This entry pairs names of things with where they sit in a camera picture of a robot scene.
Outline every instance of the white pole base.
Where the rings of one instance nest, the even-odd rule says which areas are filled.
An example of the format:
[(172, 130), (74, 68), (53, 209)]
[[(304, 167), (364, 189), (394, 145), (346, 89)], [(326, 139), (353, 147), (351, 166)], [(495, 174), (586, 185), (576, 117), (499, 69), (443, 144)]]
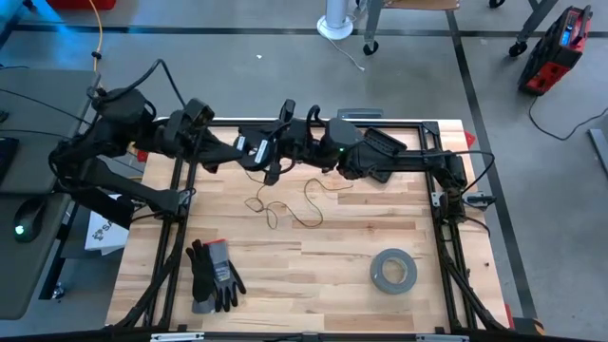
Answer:
[(316, 30), (325, 38), (331, 40), (341, 40), (351, 35), (352, 33), (352, 21), (348, 16), (344, 21), (344, 25), (341, 28), (330, 28), (325, 19), (325, 15), (316, 22)]

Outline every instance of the glove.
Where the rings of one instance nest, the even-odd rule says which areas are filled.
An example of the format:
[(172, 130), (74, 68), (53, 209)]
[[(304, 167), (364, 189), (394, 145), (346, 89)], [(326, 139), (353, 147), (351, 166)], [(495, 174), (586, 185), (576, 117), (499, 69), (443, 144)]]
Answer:
[(215, 282), (218, 290), (216, 297), (216, 312), (223, 307), (225, 312), (230, 312), (230, 304), (238, 306), (237, 288), (245, 295), (247, 290), (238, 275), (235, 266), (228, 258), (228, 247), (226, 240), (221, 239), (208, 243), (209, 253), (215, 269)]
[(192, 261), (192, 312), (195, 314), (209, 314), (215, 311), (217, 294), (214, 281), (213, 262), (209, 255), (209, 246), (201, 245), (197, 239), (192, 242), (192, 248), (186, 248), (186, 254)]

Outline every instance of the black mouse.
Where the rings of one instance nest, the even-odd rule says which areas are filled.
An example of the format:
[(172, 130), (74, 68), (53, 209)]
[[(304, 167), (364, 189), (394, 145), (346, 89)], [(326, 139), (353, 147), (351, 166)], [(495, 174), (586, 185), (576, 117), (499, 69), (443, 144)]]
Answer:
[(24, 201), (14, 218), (13, 233), (18, 242), (32, 242), (42, 228), (42, 216), (47, 207), (45, 197), (35, 197)]

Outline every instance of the wooden tabletop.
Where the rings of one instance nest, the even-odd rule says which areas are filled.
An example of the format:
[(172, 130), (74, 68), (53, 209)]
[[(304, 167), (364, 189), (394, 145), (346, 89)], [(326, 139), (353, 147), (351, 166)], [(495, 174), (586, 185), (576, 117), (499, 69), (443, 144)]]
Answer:
[[(439, 126), (444, 149), (467, 149), (460, 121), (439, 121)], [(237, 135), (235, 128), (213, 131), (226, 142)], [(413, 129), (391, 128), (385, 132), (410, 149), (420, 148)], [(472, 181), (470, 158), (463, 157), (467, 177)], [(143, 183), (168, 188), (173, 164), (163, 156), (150, 155)], [(185, 185), (186, 172), (187, 166), (180, 188)], [(261, 179), (255, 173), (252, 177)], [(192, 331), (242, 333), (431, 333), (439, 326), (448, 330), (424, 174), (395, 173), (388, 184), (380, 184), (374, 180), (344, 180), (335, 171), (322, 175), (319, 169), (298, 165), (282, 175), (275, 186), (262, 189), (259, 196), (265, 203), (286, 203), (307, 225), (318, 223), (318, 213), (304, 197), (304, 185), (312, 178), (328, 188), (351, 187), (327, 191), (310, 183), (308, 194), (321, 208), (323, 223), (306, 227), (284, 204), (275, 204), (272, 209), (278, 223), (271, 229), (264, 213), (256, 213), (244, 204), (260, 184), (248, 179), (236, 162), (222, 165), (216, 175), (199, 166), (195, 185), (198, 193), (190, 209), (184, 247), (197, 238), (203, 242), (226, 238), (230, 258), (247, 294), (239, 295), (238, 307), (229, 313), (192, 313), (192, 272), (190, 259), (183, 253), (171, 325), (187, 324)], [(467, 214), (484, 219), (475, 210)], [(161, 223), (152, 218), (132, 225), (108, 324), (123, 318), (149, 284), (160, 232)], [(460, 232), (471, 286), (496, 319), (507, 325), (487, 232), (472, 222), (462, 223)], [(167, 254), (172, 245), (170, 239)], [(405, 294), (384, 294), (371, 283), (371, 261), (387, 248), (400, 248), (416, 262), (418, 280)], [(165, 287), (166, 282), (159, 293), (156, 319), (162, 312)], [(462, 296), (456, 285), (454, 289), (459, 317), (465, 324)]]

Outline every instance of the roll of tape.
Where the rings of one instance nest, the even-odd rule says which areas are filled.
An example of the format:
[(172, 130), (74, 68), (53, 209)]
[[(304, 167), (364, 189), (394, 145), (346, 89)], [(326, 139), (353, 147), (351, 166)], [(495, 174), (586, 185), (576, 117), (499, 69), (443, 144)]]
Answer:
[[(382, 271), (384, 263), (389, 260), (393, 260), (401, 265), (406, 273), (405, 278), (398, 284), (390, 282)], [(414, 259), (406, 252), (397, 248), (390, 248), (380, 252), (371, 262), (370, 274), (373, 284), (380, 291), (389, 295), (399, 295), (411, 290), (418, 278), (418, 270), (416, 269)]]

